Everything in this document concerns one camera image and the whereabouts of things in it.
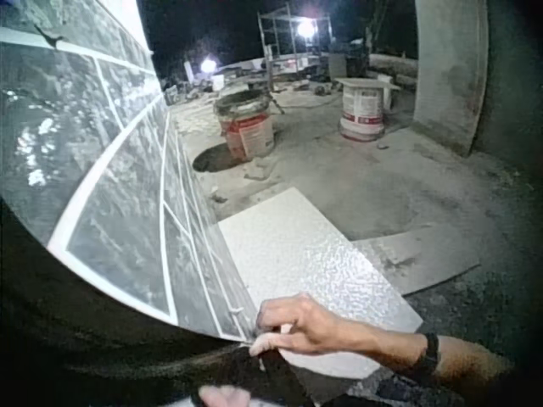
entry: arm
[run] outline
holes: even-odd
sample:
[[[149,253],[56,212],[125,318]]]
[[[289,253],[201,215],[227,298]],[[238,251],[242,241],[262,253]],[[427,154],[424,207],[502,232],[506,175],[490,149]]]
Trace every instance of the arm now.
[[[259,327],[273,329],[285,324],[292,326],[289,332],[259,336],[250,353],[257,355],[271,348],[302,354],[354,352],[401,373],[415,365],[427,347],[424,335],[346,320],[306,294],[263,303]],[[439,353],[435,380],[467,398],[484,393],[492,379],[511,367],[506,359],[482,346],[453,337],[439,337]]]

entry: metal scaffolding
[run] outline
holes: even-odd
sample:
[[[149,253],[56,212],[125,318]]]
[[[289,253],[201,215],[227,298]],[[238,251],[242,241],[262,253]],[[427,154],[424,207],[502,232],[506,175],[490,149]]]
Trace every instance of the metal scaffolding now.
[[[271,21],[271,28],[264,28],[263,20]],[[277,22],[287,22],[288,28],[282,29],[277,27]],[[315,27],[316,32],[316,49],[318,54],[321,54],[321,40],[319,37],[318,22],[324,21],[327,24],[327,32],[330,37],[330,42],[333,42],[333,32],[332,24],[330,22],[330,15],[325,14],[322,17],[302,17],[297,15],[292,15],[290,12],[290,5],[285,3],[281,8],[278,8],[270,13],[261,14],[258,13],[258,26],[260,29],[260,40],[262,41],[262,50],[264,52],[264,58],[266,60],[266,69],[268,74],[268,86],[270,91],[273,91],[273,70],[272,64],[279,60],[282,60],[281,57],[281,45],[279,42],[279,33],[288,33],[290,34],[290,42],[292,49],[294,51],[294,61],[296,66],[296,75],[299,73],[299,61],[298,61],[298,49],[296,47],[296,27],[293,27],[293,24],[300,24],[303,22],[310,21]],[[266,43],[266,33],[273,34],[273,42]],[[309,48],[308,40],[305,39],[305,51],[307,52]]]

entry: floor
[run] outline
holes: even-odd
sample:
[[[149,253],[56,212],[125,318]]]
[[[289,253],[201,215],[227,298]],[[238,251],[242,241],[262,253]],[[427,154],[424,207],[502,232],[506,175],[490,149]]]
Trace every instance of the floor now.
[[[541,287],[537,265],[543,197],[537,181],[497,159],[461,159],[409,128],[415,96],[401,91],[378,142],[343,139],[341,93],[274,95],[276,147],[260,164],[264,181],[245,176],[255,163],[198,178],[219,219],[297,187],[351,241],[446,223],[477,248],[481,266],[412,294],[423,330],[458,336],[518,359],[534,326]],[[208,94],[171,107],[188,157],[224,143]]]

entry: white tile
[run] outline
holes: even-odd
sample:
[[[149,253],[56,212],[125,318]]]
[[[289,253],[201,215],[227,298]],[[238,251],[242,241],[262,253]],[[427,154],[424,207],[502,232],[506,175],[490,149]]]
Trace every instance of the white tile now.
[[[383,328],[414,332],[422,323],[364,255],[294,188],[219,225],[257,305],[268,298],[308,292],[344,317]],[[283,352],[283,356],[298,367],[352,379],[367,377],[378,368],[355,354]]]

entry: paint bucket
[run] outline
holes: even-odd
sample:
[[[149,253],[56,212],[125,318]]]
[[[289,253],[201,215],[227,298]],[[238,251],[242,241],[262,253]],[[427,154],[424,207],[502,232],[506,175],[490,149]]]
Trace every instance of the paint bucket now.
[[[384,132],[383,90],[399,87],[373,79],[338,79],[344,85],[341,135],[357,142],[372,142]]]
[[[220,98],[215,113],[235,159],[264,157],[273,150],[270,98],[263,91],[242,91]]]

